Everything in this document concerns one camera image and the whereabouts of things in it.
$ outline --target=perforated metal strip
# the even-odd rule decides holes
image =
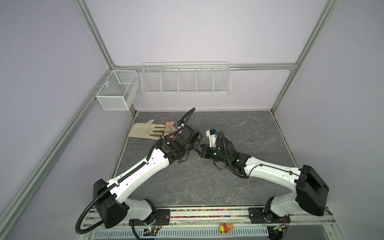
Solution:
[[[137,231],[140,238],[143,237],[143,229]],[[267,227],[235,227],[227,234],[222,235],[218,227],[175,227],[162,228],[156,238],[223,238],[223,237],[262,237],[268,236]],[[94,240],[98,239],[134,239],[135,236],[130,228],[128,229],[104,229],[96,232]]]

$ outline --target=white wall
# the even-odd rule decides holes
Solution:
[[[295,62],[326,0],[90,0],[116,65]]]
[[[129,115],[96,102],[7,240],[78,239],[75,223],[93,199],[93,184],[109,179]]]
[[[139,88],[133,105],[140,111],[193,107],[197,110],[271,109],[289,73],[289,70],[232,71],[230,94],[145,95]]]
[[[342,1],[277,110],[347,240],[382,239],[384,2]]]
[[[0,3],[0,213],[106,71],[71,0]]]

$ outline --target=wire basket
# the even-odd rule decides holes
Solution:
[[[96,97],[105,110],[129,110],[139,85],[136,71],[113,70]]]
[[[141,74],[144,94],[230,93],[229,64],[146,67]]]

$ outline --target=gray tabletop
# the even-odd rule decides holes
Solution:
[[[155,124],[179,120],[182,112],[139,112],[136,122],[155,120]],[[292,158],[270,112],[267,111],[220,111],[194,112],[188,124],[198,127],[207,143],[205,131],[217,129],[233,142],[238,152],[260,160],[294,167]],[[128,139],[118,174],[143,159],[155,141]],[[290,190],[264,179],[241,179],[229,170],[217,169],[212,160],[200,158],[191,152],[187,161],[155,173],[138,187],[130,199],[148,198],[160,206],[175,205],[264,205],[271,196],[281,196]]]

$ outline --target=black mounting plate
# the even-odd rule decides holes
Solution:
[[[153,226],[153,225],[161,225],[162,219],[159,217],[162,217],[164,219],[163,226],[169,225],[169,219],[170,219],[170,209],[158,209],[157,215],[158,218],[155,219],[155,222],[151,225],[145,224],[143,221],[139,219],[132,219],[133,225],[135,226]]]
[[[264,219],[265,214],[263,213],[263,210],[264,210],[263,207],[248,208],[249,219],[251,220],[251,223],[269,223]],[[285,223],[291,222],[291,218],[289,216],[283,216],[283,217],[276,216],[273,223],[284,223],[283,219],[285,220]]]

